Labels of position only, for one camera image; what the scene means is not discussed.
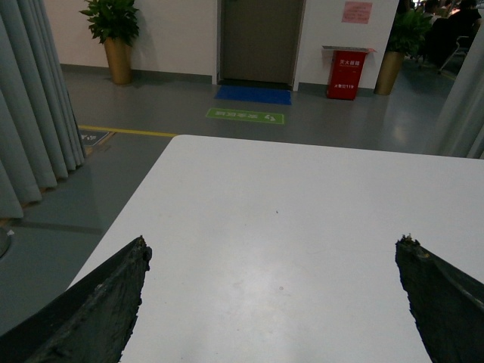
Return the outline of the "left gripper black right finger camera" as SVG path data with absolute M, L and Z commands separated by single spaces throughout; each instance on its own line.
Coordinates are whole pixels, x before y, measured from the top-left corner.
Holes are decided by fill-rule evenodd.
M 483 361 L 483 283 L 403 235 L 395 261 L 432 362 Z

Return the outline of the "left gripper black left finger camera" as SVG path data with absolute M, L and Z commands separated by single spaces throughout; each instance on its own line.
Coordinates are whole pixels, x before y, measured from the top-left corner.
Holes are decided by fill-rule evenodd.
M 142 303 L 152 250 L 137 237 L 1 336 L 3 362 L 118 362 Z

